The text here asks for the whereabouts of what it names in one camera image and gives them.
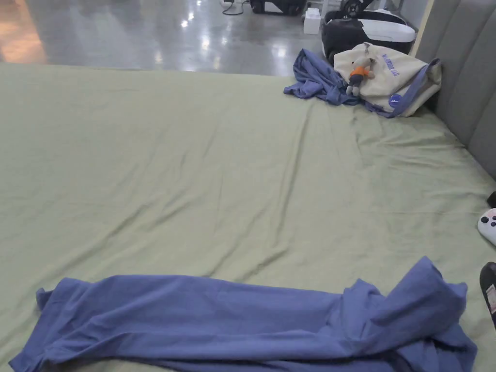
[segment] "tote bag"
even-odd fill
[[[354,68],[352,62],[365,55],[374,59],[371,71],[375,77],[363,80],[360,97],[367,108],[379,115],[387,118],[410,116],[441,88],[439,59],[425,63],[394,49],[369,43],[336,54],[334,69],[349,83]]]

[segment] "blue circular patch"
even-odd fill
[[[399,94],[393,94],[391,98],[389,98],[389,105],[391,107],[396,107],[401,101],[401,96]]]

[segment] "gray upholstered headboard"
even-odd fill
[[[434,110],[496,178],[496,1],[434,0],[416,57],[442,61]]]

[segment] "white box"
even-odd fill
[[[320,28],[320,12],[317,8],[308,8],[303,21],[303,32],[317,35]]]

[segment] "orange plush clothing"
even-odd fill
[[[365,76],[368,76],[369,75],[369,71],[370,70],[367,70],[367,69],[365,69],[362,66],[358,66],[358,67],[354,68],[353,71],[351,71],[350,76],[351,75],[361,75],[361,76],[364,76],[365,75]]]

